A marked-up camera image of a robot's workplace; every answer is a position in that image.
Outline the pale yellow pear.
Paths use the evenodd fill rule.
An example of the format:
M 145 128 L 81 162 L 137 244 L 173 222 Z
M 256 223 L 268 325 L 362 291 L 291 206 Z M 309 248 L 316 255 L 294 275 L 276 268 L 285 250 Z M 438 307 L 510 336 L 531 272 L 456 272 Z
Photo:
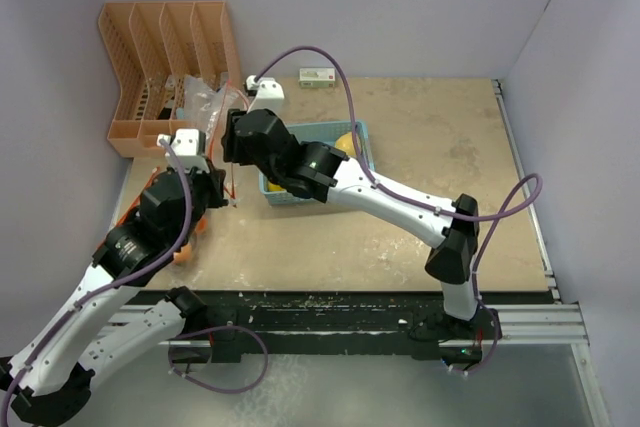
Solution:
M 334 143 L 334 147 L 343 151 L 350 157 L 356 157 L 356 145 L 353 141 L 352 133 L 348 132 L 340 136 Z

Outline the small yellow pear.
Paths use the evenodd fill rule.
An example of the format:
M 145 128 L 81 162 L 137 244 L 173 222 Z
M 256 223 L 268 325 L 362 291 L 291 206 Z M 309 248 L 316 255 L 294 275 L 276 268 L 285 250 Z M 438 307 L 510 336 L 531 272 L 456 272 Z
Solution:
M 268 192 L 283 192 L 284 188 L 278 184 L 272 183 L 270 181 L 267 182 L 267 191 Z

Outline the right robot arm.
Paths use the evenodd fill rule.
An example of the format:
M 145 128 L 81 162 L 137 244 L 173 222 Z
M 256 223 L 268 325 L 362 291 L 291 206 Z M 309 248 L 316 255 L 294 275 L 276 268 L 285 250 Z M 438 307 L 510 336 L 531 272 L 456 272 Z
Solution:
M 412 234 L 430 248 L 425 271 L 441 284 L 443 314 L 433 328 L 472 339 L 480 326 L 472 263 L 479 225 L 477 201 L 431 196 L 372 174 L 366 164 L 322 142 L 301 142 L 268 109 L 233 109 L 221 140 L 223 158 L 252 165 L 300 199 L 370 214 Z

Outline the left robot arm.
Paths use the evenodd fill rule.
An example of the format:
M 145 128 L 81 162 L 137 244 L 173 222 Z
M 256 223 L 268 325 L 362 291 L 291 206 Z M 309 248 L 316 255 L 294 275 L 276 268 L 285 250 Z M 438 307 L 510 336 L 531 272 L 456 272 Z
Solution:
M 1 360 L 1 423 L 60 426 L 88 402 L 99 382 L 158 342 L 194 339 L 205 304 L 186 287 L 170 290 L 120 331 L 97 337 L 107 321 L 188 244 L 209 208 L 227 205 L 225 173 L 214 167 L 167 168 L 111 229 L 72 295 L 19 353 Z

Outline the clear zip bag orange zipper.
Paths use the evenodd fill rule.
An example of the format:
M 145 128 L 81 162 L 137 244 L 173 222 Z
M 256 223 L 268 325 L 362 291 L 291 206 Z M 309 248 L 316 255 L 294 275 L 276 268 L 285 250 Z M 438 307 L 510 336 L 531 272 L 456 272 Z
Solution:
M 145 188 L 163 171 L 157 172 L 155 176 L 148 181 Z M 185 194 L 186 213 L 183 229 L 172 245 L 165 247 L 145 240 L 142 234 L 137 232 L 132 225 L 124 223 L 125 215 L 138 204 L 139 196 L 144 188 L 136 201 L 134 201 L 131 207 L 122 215 L 116 226 L 108 232 L 104 241 L 93 255 L 93 263 L 102 266 L 115 276 L 123 276 L 141 269 L 158 259 L 161 255 L 167 252 L 173 253 L 187 244 L 191 235 L 186 240 L 184 240 L 184 238 L 186 237 L 191 220 L 191 192 L 187 182 L 182 183 L 182 185 Z

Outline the red yellow peach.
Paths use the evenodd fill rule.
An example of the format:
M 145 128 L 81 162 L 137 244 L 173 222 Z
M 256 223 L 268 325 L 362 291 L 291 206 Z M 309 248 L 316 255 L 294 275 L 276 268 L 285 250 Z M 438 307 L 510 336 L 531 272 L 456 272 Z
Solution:
M 193 246 L 191 243 L 185 244 L 180 250 L 173 254 L 173 262 L 181 265 L 189 262 L 193 257 Z

